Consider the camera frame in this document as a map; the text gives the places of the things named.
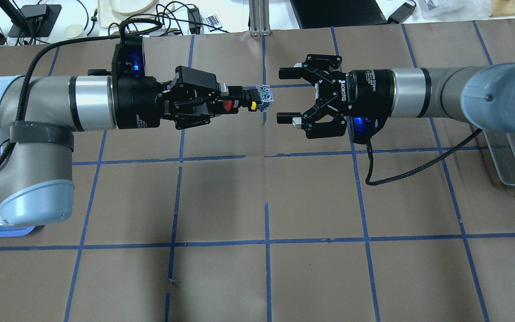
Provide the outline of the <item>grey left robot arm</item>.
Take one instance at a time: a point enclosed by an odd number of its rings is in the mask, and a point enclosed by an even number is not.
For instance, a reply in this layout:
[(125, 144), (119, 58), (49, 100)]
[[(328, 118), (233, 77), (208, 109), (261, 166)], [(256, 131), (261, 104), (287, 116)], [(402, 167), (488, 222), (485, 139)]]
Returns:
[(144, 76), (36, 77), (16, 119), (24, 76), (0, 77), (0, 226), (49, 225), (73, 212), (74, 132), (204, 126), (216, 116), (254, 111), (256, 89), (227, 86), (212, 73), (177, 67), (173, 80)]

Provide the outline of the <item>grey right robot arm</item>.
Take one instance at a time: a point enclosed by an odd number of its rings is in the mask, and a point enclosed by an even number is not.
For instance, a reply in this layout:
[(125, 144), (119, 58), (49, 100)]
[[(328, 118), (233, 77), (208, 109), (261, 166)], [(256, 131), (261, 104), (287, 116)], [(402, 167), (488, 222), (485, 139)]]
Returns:
[(280, 79), (303, 79), (316, 90), (301, 113), (278, 113), (279, 124), (307, 139), (343, 136), (351, 118), (354, 142), (364, 144), (389, 118), (448, 118), (481, 130), (515, 133), (515, 63), (490, 67), (394, 68), (341, 72), (339, 55), (308, 54), (280, 68)]

